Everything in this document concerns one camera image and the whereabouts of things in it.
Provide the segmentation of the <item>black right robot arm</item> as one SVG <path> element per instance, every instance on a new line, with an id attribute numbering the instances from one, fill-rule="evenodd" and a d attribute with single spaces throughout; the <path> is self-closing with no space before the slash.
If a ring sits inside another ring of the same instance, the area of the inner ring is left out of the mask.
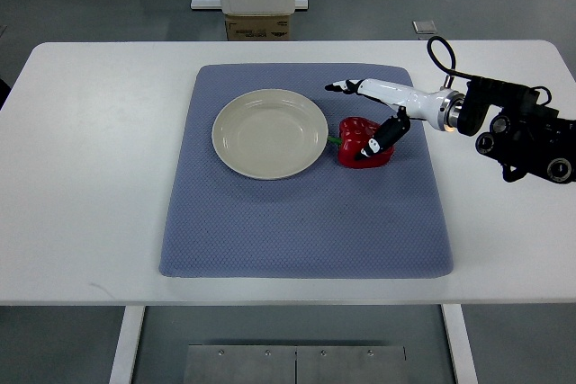
<path id="1" fill-rule="evenodd" d="M 497 161 L 508 183 L 527 174 L 558 184 L 575 181 L 575 121 L 549 106 L 547 87 L 458 72 L 455 53 L 440 36 L 427 41 L 427 53 L 446 73 L 441 129 L 476 136 L 476 151 Z"/>

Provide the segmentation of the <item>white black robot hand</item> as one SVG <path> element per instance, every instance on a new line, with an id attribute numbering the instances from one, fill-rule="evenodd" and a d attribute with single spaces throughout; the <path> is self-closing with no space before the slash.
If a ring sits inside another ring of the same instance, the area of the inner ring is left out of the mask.
<path id="1" fill-rule="evenodd" d="M 408 132 L 412 120 L 426 121 L 440 131 L 454 130 L 458 112 L 464 104 L 464 95 L 450 88 L 426 93 L 377 79 L 339 81 L 326 85 L 325 89 L 361 95 L 397 110 L 355 154 L 356 160 L 372 159 L 383 153 Z"/>

